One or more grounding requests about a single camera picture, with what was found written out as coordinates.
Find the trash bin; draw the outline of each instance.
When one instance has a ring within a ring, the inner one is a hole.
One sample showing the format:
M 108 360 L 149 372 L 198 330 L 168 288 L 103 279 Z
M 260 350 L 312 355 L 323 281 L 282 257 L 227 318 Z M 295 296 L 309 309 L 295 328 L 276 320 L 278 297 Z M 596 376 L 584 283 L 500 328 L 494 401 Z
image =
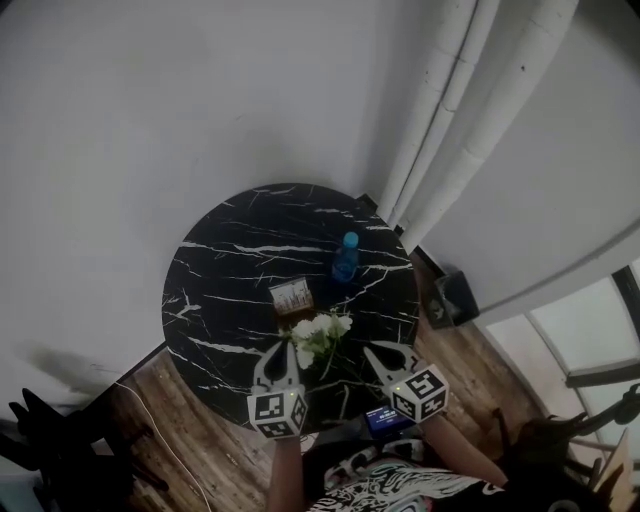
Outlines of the trash bin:
M 433 329 L 458 327 L 480 314 L 462 271 L 436 279 L 435 290 L 425 293 L 422 305 Z

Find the black marble table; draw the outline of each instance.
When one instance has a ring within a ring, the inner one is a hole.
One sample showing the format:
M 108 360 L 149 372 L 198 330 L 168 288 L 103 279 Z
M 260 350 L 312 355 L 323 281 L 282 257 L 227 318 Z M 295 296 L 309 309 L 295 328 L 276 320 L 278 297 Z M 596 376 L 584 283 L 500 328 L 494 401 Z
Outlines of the black marble table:
M 347 231 L 360 237 L 348 284 L 331 279 Z M 316 311 L 353 318 L 341 340 L 348 364 L 301 370 L 306 432 L 331 428 L 386 402 L 362 352 L 366 341 L 412 344 L 418 323 L 413 267 L 398 236 L 359 201 L 328 188 L 287 183 L 248 190 L 202 218 L 180 244 L 162 302 L 173 361 L 212 410 L 247 426 L 253 368 L 279 341 L 271 286 L 304 276 Z

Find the smartphone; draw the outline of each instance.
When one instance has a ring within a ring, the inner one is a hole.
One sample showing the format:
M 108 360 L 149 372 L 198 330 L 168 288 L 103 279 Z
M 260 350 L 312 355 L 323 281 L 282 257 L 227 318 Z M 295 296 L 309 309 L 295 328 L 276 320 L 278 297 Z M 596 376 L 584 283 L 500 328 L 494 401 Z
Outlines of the smartphone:
M 415 425 L 412 420 L 397 413 L 388 405 L 365 413 L 364 418 L 373 439 L 382 439 Z

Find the white flower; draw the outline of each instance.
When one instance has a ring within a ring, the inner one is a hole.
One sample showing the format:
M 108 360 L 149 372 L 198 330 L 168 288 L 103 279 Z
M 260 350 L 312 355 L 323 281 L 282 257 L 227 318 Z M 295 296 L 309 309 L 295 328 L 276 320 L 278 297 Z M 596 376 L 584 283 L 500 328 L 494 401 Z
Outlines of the white flower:
M 316 330 L 309 320 L 300 320 L 292 329 L 293 334 L 299 338 L 310 338 Z
M 345 331 L 348 331 L 349 329 L 351 329 L 353 318 L 351 318 L 350 316 L 339 316 L 338 322 L 340 323 L 340 325 Z
M 315 317 L 312 322 L 313 331 L 322 331 L 325 334 L 329 334 L 329 329 L 331 329 L 331 317 L 329 315 L 320 314 Z
M 306 370 L 313 364 L 313 357 L 315 354 L 310 350 L 307 350 L 306 343 L 298 343 L 296 345 L 296 356 L 298 358 L 298 364 L 300 368 Z

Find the black chair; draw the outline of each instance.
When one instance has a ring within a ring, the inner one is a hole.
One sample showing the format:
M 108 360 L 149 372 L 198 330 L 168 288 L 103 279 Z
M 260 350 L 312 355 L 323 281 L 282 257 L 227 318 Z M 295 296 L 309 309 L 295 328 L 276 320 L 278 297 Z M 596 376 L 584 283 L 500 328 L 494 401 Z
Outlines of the black chair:
M 159 490 L 169 489 L 130 453 L 140 437 L 153 435 L 148 426 L 127 441 L 108 418 L 95 412 L 63 416 L 28 389 L 22 394 L 26 408 L 16 402 L 9 406 L 27 444 L 0 434 L 0 455 L 25 469 L 40 471 L 43 486 L 34 492 L 45 511 L 51 510 L 54 501 L 62 512 L 122 510 L 134 477 Z M 113 455 L 94 452 L 91 444 L 101 439 Z
M 515 487 L 537 482 L 541 499 L 570 500 L 582 511 L 608 510 L 615 480 L 611 485 L 602 485 L 594 493 L 593 483 L 600 474 L 602 460 L 597 460 L 593 467 L 573 460 L 569 456 L 569 443 L 574 437 L 592 434 L 611 421 L 618 425 L 631 423 L 640 414 L 639 387 L 638 384 L 632 385 L 618 402 L 591 418 L 582 413 L 569 420 L 555 417 L 532 420 L 522 427 L 514 444 L 509 440 L 502 411 L 495 410 L 504 453 L 497 461 L 498 465 Z M 585 477 L 587 483 L 572 478 L 567 469 Z

